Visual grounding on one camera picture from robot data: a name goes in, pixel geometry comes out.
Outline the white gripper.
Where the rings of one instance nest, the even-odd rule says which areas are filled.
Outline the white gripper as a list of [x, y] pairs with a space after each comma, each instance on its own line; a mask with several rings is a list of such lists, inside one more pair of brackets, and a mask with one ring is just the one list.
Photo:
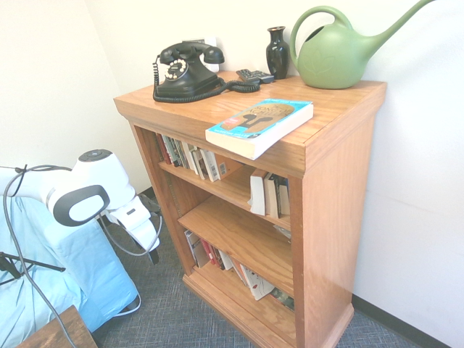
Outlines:
[[153, 265], [159, 263], [157, 230], [152, 224], [151, 214], [142, 202], [129, 202], [116, 209], [107, 210], [112, 223], [122, 226], [126, 232], [146, 251]]

